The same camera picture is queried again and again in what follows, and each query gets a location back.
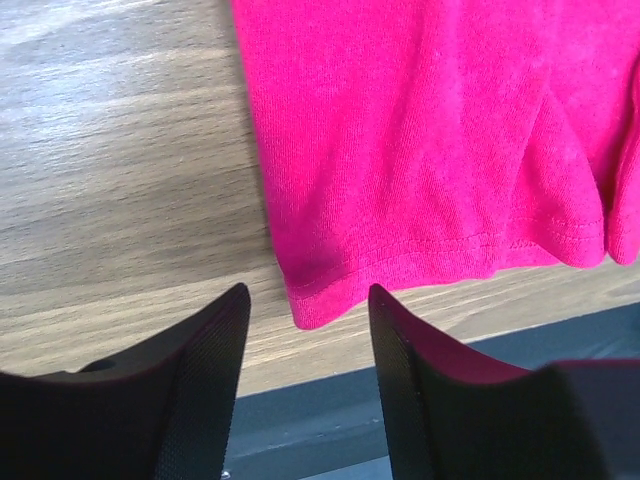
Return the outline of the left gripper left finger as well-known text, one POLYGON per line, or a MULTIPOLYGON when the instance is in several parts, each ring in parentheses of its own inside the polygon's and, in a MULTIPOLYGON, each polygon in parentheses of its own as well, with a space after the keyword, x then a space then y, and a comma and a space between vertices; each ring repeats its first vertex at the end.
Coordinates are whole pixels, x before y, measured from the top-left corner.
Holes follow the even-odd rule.
POLYGON ((1 376, 5 479, 218 479, 251 301, 201 311, 76 372, 1 376))

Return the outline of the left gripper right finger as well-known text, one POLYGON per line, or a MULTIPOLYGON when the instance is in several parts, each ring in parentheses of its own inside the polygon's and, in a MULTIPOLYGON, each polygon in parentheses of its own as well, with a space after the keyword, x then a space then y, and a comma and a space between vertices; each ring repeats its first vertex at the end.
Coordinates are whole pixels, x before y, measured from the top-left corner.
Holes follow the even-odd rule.
POLYGON ((396 479, 635 479, 639 363, 536 370, 485 355, 380 285, 369 324, 396 479))

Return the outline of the red t shirt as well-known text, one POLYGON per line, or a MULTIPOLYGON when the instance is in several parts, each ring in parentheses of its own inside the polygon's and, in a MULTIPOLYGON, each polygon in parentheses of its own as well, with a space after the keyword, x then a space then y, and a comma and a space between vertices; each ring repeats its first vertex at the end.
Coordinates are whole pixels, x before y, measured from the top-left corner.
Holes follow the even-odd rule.
POLYGON ((236 1, 295 324, 639 253, 635 1, 236 1))

